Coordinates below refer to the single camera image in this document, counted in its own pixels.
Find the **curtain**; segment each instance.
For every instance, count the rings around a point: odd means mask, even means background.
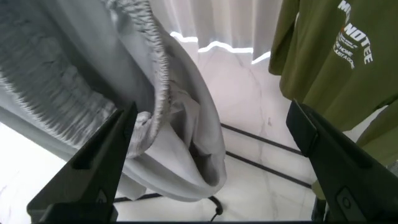
[[[253,59],[270,51],[280,0],[151,0],[168,32],[197,37],[199,48],[214,41],[252,48]]]

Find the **green t-shirt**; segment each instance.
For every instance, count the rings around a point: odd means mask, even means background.
[[[386,165],[398,159],[396,54],[397,0],[284,0],[269,71],[341,131],[390,105],[357,142]]]

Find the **garment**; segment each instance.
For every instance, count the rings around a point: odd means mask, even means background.
[[[341,131],[389,105],[358,140],[384,165],[398,159],[396,10],[397,1],[284,1],[269,65],[285,97]]]
[[[147,1],[10,4],[58,40],[92,90],[117,108],[135,101],[142,114],[138,128],[157,126],[141,132],[148,140],[140,146],[143,150],[129,150],[118,188],[123,195],[135,199],[148,187],[176,200],[196,201],[222,188],[225,148],[210,93],[188,54],[152,16]],[[40,127],[31,134],[35,128],[24,119],[26,111],[0,93],[9,102],[0,105],[0,119],[12,118],[3,123],[65,160],[74,155],[77,147]],[[136,128],[137,123],[133,135],[140,133]]]

